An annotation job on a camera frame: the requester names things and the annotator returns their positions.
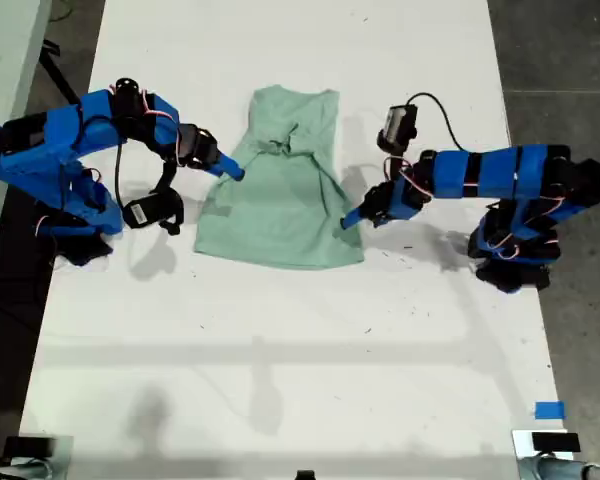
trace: table surface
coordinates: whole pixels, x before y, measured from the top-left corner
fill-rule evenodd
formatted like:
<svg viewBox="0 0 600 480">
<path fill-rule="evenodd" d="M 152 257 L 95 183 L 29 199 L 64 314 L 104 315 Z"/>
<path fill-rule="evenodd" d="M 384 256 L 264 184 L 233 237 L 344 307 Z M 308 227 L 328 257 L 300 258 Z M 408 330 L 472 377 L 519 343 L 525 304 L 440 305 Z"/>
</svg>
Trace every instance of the table surface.
<svg viewBox="0 0 600 480">
<path fill-rule="evenodd" d="M 51 0 L 0 0 L 0 125 L 24 114 L 50 9 Z M 0 182 L 0 212 L 6 191 Z"/>
<path fill-rule="evenodd" d="M 91 90 L 134 78 L 226 151 L 255 89 L 338 90 L 354 201 L 381 180 L 375 137 L 408 94 L 438 95 L 466 147 L 508 145 L 486 1 L 135 5 L 131 21 L 107 2 Z M 411 160 L 452 148 L 419 104 Z M 112 189 L 113 149 L 85 163 Z M 126 145 L 123 197 L 160 172 Z M 127 229 L 106 259 L 56 262 L 21 431 L 72 436 L 69 478 L 513 479 L 511 430 L 562 426 L 533 418 L 556 399 L 536 291 L 498 292 L 462 253 L 488 202 L 436 200 L 365 225 L 362 264 L 285 271 L 193 252 L 212 183 L 179 173 L 179 236 Z"/>
</svg>

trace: light green t-shirt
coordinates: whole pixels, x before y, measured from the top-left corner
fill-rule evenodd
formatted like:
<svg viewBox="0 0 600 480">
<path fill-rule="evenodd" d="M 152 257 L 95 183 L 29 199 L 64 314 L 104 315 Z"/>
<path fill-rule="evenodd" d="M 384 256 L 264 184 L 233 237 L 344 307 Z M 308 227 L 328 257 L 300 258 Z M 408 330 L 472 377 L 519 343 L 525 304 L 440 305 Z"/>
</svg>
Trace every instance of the light green t-shirt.
<svg viewBox="0 0 600 480">
<path fill-rule="evenodd" d="M 351 208 L 333 175 L 338 92 L 257 90 L 249 127 L 232 157 L 241 182 L 220 180 L 198 224 L 200 253 L 279 268 L 322 269 L 364 259 Z"/>
</svg>

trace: concrete floor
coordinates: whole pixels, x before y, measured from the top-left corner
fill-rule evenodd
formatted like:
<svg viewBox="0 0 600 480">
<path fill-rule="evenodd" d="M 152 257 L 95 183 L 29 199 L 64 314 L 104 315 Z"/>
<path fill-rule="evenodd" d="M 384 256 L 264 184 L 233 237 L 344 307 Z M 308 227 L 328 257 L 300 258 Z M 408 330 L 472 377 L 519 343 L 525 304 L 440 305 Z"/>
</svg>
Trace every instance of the concrete floor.
<svg viewBox="0 0 600 480">
<path fill-rule="evenodd" d="M 61 45 L 57 63 L 80 95 L 87 91 L 104 0 L 71 4 L 73 14 L 50 24 L 46 37 Z M 512 141 L 567 143 L 574 159 L 600 161 L 600 0 L 489 0 L 489 6 Z M 65 10 L 65 2 L 54 0 L 52 16 Z M 28 111 L 65 103 L 39 69 Z M 600 206 L 559 230 L 563 258 L 541 304 L 567 426 L 580 434 L 583 458 L 600 463 Z M 20 377 L 28 375 L 31 366 L 25 367 Z M 0 412 L 6 418 L 0 445 L 17 432 L 19 414 Z"/>
</svg>

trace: blue tape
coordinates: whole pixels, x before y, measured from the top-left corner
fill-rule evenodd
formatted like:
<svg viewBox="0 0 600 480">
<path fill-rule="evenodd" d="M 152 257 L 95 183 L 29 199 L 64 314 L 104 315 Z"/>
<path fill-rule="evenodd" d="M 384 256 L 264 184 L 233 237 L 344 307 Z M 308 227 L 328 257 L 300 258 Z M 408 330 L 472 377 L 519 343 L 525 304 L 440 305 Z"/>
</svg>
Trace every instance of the blue tape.
<svg viewBox="0 0 600 480">
<path fill-rule="evenodd" d="M 511 198 L 516 170 L 516 147 L 482 154 L 479 197 Z"/>
<path fill-rule="evenodd" d="M 538 198 L 542 188 L 542 176 L 546 159 L 546 145 L 525 145 L 522 147 L 515 198 Z"/>
<path fill-rule="evenodd" d="M 433 185 L 438 198 L 462 198 L 469 152 L 446 151 L 436 156 Z"/>
<path fill-rule="evenodd" d="M 536 420 L 564 419 L 564 402 L 536 402 Z"/>
</svg>

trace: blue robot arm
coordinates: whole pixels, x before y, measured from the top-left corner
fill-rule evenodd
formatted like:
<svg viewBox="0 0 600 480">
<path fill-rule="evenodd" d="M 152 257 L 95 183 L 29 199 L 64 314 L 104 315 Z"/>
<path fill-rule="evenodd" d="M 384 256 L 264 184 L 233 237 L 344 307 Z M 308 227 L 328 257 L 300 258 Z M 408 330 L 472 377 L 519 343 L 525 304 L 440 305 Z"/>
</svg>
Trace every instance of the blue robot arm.
<svg viewBox="0 0 600 480">
<path fill-rule="evenodd" d="M 145 143 L 164 165 L 147 197 L 123 205 L 118 175 L 120 149 L 128 139 Z M 93 169 L 80 162 L 85 155 L 116 146 L 117 202 L 99 178 L 93 179 Z M 57 238 L 61 253 L 76 264 L 110 253 L 100 234 L 120 232 L 123 221 L 131 228 L 159 222 L 169 234 L 179 233 L 184 207 L 171 188 L 178 167 L 218 177 L 226 173 L 238 181 L 244 176 L 238 164 L 218 150 L 208 131 L 181 124 L 177 110 L 128 78 L 118 80 L 111 91 L 84 95 L 77 105 L 0 127 L 0 180 L 39 201 L 41 220 L 32 225 L 36 235 Z"/>
<path fill-rule="evenodd" d="M 416 136 L 417 107 L 392 107 L 378 146 L 389 153 L 386 181 L 341 221 L 374 226 L 409 220 L 433 198 L 496 198 L 469 239 L 468 255 L 484 258 L 476 275 L 506 292 L 549 284 L 546 265 L 560 256 L 553 227 L 600 203 L 600 163 L 571 161 L 563 145 L 525 145 L 484 153 L 432 150 L 411 165 L 403 158 Z"/>
</svg>

